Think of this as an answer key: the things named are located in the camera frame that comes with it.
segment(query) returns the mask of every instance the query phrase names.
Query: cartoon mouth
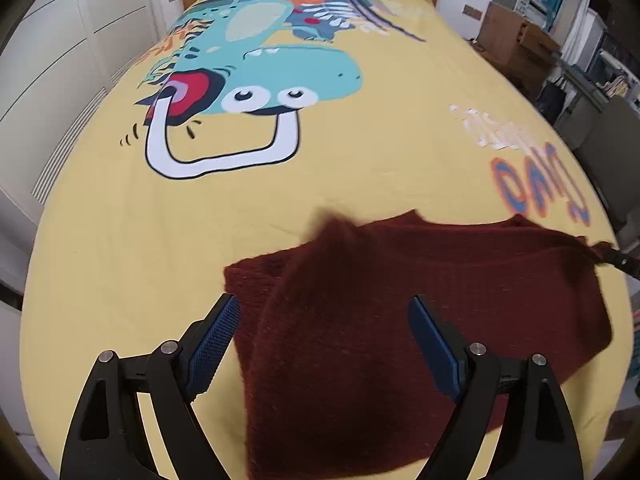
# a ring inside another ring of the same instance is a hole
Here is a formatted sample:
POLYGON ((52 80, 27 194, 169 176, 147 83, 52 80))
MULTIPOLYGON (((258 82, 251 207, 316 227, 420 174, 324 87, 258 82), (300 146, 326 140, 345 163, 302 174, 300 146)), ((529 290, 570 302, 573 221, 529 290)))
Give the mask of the cartoon mouth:
POLYGON ((288 160, 298 150, 300 145, 298 111, 294 108, 277 106, 249 112, 253 115, 276 115, 273 139, 267 146, 197 160, 177 160, 169 150, 166 138, 167 117, 175 93, 176 89, 172 87, 166 87, 159 93, 149 124, 145 147, 148 164, 168 178, 197 178, 218 171, 276 164, 288 160))
POLYGON ((156 99, 161 91, 173 89, 173 99, 167 113, 166 124, 178 126, 195 114, 206 110, 215 101, 225 86, 225 79, 218 73, 206 69, 187 70, 172 73, 163 88, 136 104, 149 105, 145 126, 151 124, 156 99))

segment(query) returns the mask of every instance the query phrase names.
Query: chair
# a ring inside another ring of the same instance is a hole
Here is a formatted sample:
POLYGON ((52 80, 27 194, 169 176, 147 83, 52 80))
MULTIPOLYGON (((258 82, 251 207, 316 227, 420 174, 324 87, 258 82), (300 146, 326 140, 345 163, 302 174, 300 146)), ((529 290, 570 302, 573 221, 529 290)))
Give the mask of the chair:
POLYGON ((622 97, 614 97, 574 155, 619 231, 640 206, 640 115, 622 97))

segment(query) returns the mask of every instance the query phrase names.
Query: metal screw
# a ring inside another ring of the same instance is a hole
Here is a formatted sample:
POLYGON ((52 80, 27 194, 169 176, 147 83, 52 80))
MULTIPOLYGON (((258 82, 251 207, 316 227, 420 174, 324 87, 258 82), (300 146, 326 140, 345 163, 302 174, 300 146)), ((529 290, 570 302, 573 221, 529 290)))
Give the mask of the metal screw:
POLYGON ((100 355, 98 355, 98 361, 100 361, 101 363, 108 363, 112 359, 113 351, 111 350, 105 350, 104 352, 100 352, 100 355))
POLYGON ((486 354, 486 346, 484 346, 482 343, 471 343, 469 345, 469 350, 471 350, 471 353, 475 355, 486 354))
POLYGON ((538 366, 546 365, 546 357, 544 357, 542 354, 533 354, 531 356, 531 360, 538 366))
POLYGON ((175 341, 165 341, 160 347, 163 354, 172 354, 178 349, 178 343, 175 341))

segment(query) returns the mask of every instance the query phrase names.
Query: floor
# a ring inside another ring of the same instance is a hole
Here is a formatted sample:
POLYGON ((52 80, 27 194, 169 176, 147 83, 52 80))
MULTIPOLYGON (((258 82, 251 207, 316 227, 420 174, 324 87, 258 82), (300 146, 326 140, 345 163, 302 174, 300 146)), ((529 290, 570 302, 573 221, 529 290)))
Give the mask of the floor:
POLYGON ((33 435, 20 435, 18 436, 18 440, 24 446, 24 449, 27 450, 31 459, 35 462, 35 464, 40 468, 40 470, 44 473, 44 475, 49 480, 58 480, 58 475, 53 468, 47 462, 47 459, 44 457, 40 446, 38 446, 38 441, 33 435))
MULTIPOLYGON (((618 410, 626 410, 627 408, 640 405, 640 399, 636 396, 635 392, 637 385, 637 377, 630 379, 625 383, 622 388, 622 392, 620 393, 620 399, 618 400, 618 410)), ((622 441, 623 439, 609 440, 602 444, 602 448, 600 448, 600 454, 596 460, 595 466, 593 467, 593 471, 591 471, 591 475, 587 478, 593 479, 601 471, 607 462, 615 455, 616 451, 622 444, 622 441)))

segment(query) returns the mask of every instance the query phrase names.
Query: blue gripper pad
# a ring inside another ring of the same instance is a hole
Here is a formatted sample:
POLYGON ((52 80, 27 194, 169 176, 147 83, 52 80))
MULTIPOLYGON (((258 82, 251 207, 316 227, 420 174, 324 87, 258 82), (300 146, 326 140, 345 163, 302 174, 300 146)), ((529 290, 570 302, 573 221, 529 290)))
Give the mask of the blue gripper pad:
POLYGON ((409 302, 409 327, 441 394, 454 402, 460 398, 466 377, 466 355, 462 336, 451 325, 433 318, 423 296, 409 302))
POLYGON ((186 342, 183 354, 188 376, 183 387, 185 400, 195 399, 209 389, 226 348, 240 322, 240 304, 235 296, 223 294, 195 334, 186 342))

